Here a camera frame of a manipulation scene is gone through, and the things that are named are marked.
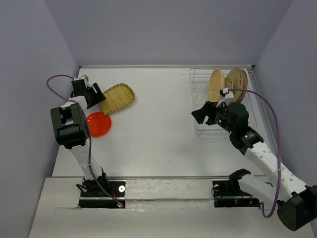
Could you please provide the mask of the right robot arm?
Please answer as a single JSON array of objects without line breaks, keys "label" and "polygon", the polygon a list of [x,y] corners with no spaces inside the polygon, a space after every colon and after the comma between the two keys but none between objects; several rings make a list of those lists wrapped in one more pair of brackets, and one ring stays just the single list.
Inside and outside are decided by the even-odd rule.
[{"label": "right robot arm", "polygon": [[317,217],[317,187],[297,178],[269,149],[264,139],[249,126],[249,113],[244,105],[206,102],[192,111],[198,124],[219,125],[229,133],[231,144],[254,163],[269,180],[263,183],[250,173],[228,182],[233,194],[242,191],[271,206],[282,224],[296,231]]}]

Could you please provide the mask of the green bamboo-pattern tray plate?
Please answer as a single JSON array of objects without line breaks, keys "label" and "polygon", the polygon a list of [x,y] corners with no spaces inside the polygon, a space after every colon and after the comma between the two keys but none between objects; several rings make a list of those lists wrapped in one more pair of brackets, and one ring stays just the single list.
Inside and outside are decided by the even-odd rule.
[{"label": "green bamboo-pattern tray plate", "polygon": [[105,100],[99,103],[104,115],[122,110],[131,105],[135,99],[135,93],[125,83],[116,84],[103,92]]}]

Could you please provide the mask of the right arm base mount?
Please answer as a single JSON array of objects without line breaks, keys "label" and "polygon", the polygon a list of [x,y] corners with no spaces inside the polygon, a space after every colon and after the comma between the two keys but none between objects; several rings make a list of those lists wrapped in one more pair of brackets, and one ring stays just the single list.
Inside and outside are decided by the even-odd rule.
[{"label": "right arm base mount", "polygon": [[228,179],[213,180],[211,195],[215,208],[258,207],[260,201],[240,189],[239,180],[250,175],[246,169],[239,169],[229,175]]}]

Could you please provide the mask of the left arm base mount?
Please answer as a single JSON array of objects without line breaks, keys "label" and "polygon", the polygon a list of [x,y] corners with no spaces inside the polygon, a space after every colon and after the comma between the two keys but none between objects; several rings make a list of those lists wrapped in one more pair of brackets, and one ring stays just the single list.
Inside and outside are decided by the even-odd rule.
[{"label": "left arm base mount", "polygon": [[105,194],[100,187],[96,184],[90,191],[84,186],[84,180],[82,184],[77,184],[77,188],[80,190],[80,196],[78,206],[80,208],[91,209],[124,209],[126,205],[125,192],[126,181],[125,180],[110,180],[109,187],[104,187],[104,190],[110,195]]}]

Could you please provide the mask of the small cream calligraphy plate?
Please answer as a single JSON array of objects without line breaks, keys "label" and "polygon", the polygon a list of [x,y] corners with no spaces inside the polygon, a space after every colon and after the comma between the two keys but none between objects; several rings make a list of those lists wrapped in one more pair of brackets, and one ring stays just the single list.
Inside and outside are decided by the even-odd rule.
[{"label": "small cream calligraphy plate", "polygon": [[235,83],[230,77],[226,77],[224,79],[224,87],[228,89],[234,89],[235,88]]}]

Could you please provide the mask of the orange round plate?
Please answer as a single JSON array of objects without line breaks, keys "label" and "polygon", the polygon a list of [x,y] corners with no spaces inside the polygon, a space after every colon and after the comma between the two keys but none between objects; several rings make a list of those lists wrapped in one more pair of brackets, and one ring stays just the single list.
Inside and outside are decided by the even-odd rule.
[{"label": "orange round plate", "polygon": [[87,116],[87,122],[92,137],[104,136],[111,129],[112,120],[109,115],[103,112],[95,112]]}]

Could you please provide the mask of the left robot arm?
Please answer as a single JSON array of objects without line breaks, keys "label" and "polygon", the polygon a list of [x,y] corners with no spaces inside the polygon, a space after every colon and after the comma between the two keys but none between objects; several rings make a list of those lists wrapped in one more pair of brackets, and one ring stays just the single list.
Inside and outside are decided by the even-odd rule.
[{"label": "left robot arm", "polygon": [[[57,77],[72,79],[73,91],[69,98],[54,91],[49,82]],[[60,146],[64,146],[76,159],[83,174],[84,181],[77,187],[90,196],[109,194],[110,184],[103,168],[96,162],[92,154],[92,139],[87,117],[84,110],[105,100],[97,83],[89,84],[86,75],[73,78],[69,75],[55,75],[47,80],[47,87],[65,103],[50,110],[54,136]]]}]

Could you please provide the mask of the peach round plate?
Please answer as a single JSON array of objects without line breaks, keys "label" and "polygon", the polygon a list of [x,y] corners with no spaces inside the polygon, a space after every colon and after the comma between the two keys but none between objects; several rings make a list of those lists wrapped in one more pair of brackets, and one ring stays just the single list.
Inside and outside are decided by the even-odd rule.
[{"label": "peach round plate", "polygon": [[220,90],[224,88],[224,75],[220,69],[215,69],[210,77],[209,81],[209,101],[219,102],[221,99]]}]

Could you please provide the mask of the beige bird-pattern plate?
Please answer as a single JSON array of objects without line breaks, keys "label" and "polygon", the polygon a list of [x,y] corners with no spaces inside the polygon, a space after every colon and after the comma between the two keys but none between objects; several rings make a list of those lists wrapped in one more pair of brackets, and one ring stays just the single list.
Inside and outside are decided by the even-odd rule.
[{"label": "beige bird-pattern plate", "polygon": [[[231,79],[234,89],[247,89],[248,79],[244,70],[234,68],[228,73],[227,77]],[[244,99],[245,94],[245,91],[234,90],[234,99],[232,100],[232,102],[240,103]]]}]

